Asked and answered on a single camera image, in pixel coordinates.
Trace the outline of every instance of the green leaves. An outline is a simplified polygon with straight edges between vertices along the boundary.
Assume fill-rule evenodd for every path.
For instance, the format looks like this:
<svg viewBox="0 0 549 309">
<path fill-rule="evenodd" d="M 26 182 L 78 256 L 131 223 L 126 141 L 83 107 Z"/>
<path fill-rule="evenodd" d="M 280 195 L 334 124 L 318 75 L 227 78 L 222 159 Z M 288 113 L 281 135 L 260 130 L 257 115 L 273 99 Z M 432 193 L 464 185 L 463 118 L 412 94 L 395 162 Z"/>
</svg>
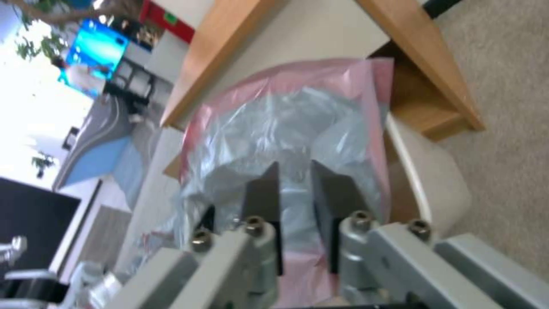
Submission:
<svg viewBox="0 0 549 309">
<path fill-rule="evenodd" d="M 54 32 L 51 32 L 49 36 L 45 36 L 40 41 L 40 46 L 36 46 L 34 42 L 22 38 L 23 41 L 17 44 L 16 53 L 24 60 L 31 61 L 40 53 L 44 53 L 44 56 L 52 58 L 59 55 L 62 50 L 66 48 L 66 42 L 63 38 Z"/>
</svg>

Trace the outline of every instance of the gray carpet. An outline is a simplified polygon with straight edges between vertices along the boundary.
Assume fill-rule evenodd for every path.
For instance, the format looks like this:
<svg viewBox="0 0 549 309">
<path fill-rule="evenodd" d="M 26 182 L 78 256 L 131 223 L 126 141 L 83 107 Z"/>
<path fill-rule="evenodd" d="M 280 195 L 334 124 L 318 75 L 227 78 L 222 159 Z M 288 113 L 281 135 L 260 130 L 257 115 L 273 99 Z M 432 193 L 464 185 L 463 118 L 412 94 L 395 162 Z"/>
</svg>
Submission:
<svg viewBox="0 0 549 309">
<path fill-rule="evenodd" d="M 473 232 L 549 280 L 549 1 L 464 0 L 436 20 L 487 131 L 441 144 L 473 195 Z"/>
</svg>

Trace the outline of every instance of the metal part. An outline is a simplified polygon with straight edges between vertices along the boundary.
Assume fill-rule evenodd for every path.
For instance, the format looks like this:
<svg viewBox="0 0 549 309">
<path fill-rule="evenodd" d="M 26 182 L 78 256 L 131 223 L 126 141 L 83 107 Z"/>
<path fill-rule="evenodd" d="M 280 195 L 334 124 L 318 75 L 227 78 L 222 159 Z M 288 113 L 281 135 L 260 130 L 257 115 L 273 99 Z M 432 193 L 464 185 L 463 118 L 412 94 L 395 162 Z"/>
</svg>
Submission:
<svg viewBox="0 0 549 309">
<path fill-rule="evenodd" d="M 336 174 L 315 160 L 311 161 L 311 181 L 315 219 L 326 251 L 328 268 L 331 273 L 337 273 L 339 225 L 354 211 L 366 211 L 368 207 L 353 178 Z"/>
<path fill-rule="evenodd" d="M 246 233 L 253 237 L 261 236 L 263 233 L 263 226 L 265 225 L 265 221 L 263 218 L 259 216 L 250 216 L 246 218 Z"/>
<path fill-rule="evenodd" d="M 435 252 L 503 307 L 549 307 L 546 282 L 471 234 L 449 238 Z"/>
<path fill-rule="evenodd" d="M 121 289 L 118 278 L 109 272 L 89 290 L 89 302 L 94 309 L 103 309 Z"/>
<path fill-rule="evenodd" d="M 210 231 L 198 230 L 194 232 L 191 244 L 195 252 L 206 252 L 210 249 L 212 242 Z"/>
<path fill-rule="evenodd" d="M 431 226 L 425 220 L 411 220 L 408 222 L 408 230 L 423 241 L 429 241 L 431 238 Z"/>
<path fill-rule="evenodd" d="M 373 220 L 372 214 L 367 211 L 358 210 L 351 214 L 351 225 L 355 231 L 363 233 L 369 231 Z"/>
<path fill-rule="evenodd" d="M 380 287 L 366 268 L 363 249 L 368 242 L 368 234 L 354 227 L 351 216 L 341 222 L 339 283 L 340 295 L 354 305 L 381 304 L 384 302 L 378 293 Z"/>
<path fill-rule="evenodd" d="M 278 297 L 276 231 L 265 223 L 262 234 L 250 237 L 247 233 L 246 226 L 242 226 L 216 238 L 194 276 L 168 308 L 272 306 Z"/>
<path fill-rule="evenodd" d="M 162 248 L 114 296 L 105 309 L 168 308 L 198 268 L 192 254 Z"/>
<path fill-rule="evenodd" d="M 27 238 L 13 237 L 10 244 L 0 244 L 0 263 L 7 262 L 8 265 L 13 266 L 26 250 Z"/>
<path fill-rule="evenodd" d="M 384 225 L 363 237 L 366 241 L 359 249 L 342 243 L 342 252 L 355 252 L 363 260 L 363 270 L 342 273 L 342 282 L 352 282 L 352 276 L 367 275 L 379 287 L 387 289 L 394 301 L 405 302 L 409 293 L 414 293 L 429 308 L 501 308 L 412 235 L 405 225 Z"/>
<path fill-rule="evenodd" d="M 271 164 L 259 178 L 246 184 L 240 218 L 244 220 L 250 216 L 259 216 L 274 227 L 278 254 L 278 275 L 282 275 L 284 269 L 282 263 L 281 200 L 278 162 Z M 236 226 L 234 229 L 240 224 L 245 224 L 245 222 L 233 223 L 233 226 Z"/>
</svg>

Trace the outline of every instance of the television screen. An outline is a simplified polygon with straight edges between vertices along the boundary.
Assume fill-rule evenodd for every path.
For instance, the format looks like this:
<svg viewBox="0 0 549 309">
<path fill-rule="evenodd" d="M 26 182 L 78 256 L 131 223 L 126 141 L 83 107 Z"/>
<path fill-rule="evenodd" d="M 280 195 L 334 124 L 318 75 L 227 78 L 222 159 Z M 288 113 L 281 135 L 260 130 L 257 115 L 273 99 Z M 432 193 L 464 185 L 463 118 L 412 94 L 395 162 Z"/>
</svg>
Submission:
<svg viewBox="0 0 549 309">
<path fill-rule="evenodd" d="M 128 39 L 118 32 L 96 20 L 87 19 L 82 22 L 80 30 L 69 49 L 66 61 L 69 64 L 83 63 L 91 67 L 110 65 L 110 71 L 106 73 L 94 71 L 96 76 L 108 80 L 116 72 L 128 42 Z M 74 85 L 69 84 L 64 72 L 61 73 L 59 80 L 77 89 Z"/>
</svg>

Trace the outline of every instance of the clear plastic bag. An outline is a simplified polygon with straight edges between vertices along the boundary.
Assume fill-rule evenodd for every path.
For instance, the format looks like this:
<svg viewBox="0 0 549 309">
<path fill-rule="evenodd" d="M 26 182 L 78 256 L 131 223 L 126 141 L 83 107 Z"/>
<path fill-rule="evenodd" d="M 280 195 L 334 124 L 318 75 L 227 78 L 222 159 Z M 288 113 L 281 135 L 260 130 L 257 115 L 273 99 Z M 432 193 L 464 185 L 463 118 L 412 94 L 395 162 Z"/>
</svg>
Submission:
<svg viewBox="0 0 549 309">
<path fill-rule="evenodd" d="M 176 237 L 189 241 L 210 205 L 223 232 L 240 214 L 246 183 L 278 162 L 284 265 L 292 271 L 280 278 L 276 306 L 334 296 L 312 206 L 311 160 L 353 177 L 377 219 L 388 220 L 383 123 L 392 78 L 392 59 L 291 63 L 205 102 L 183 140 Z"/>
</svg>

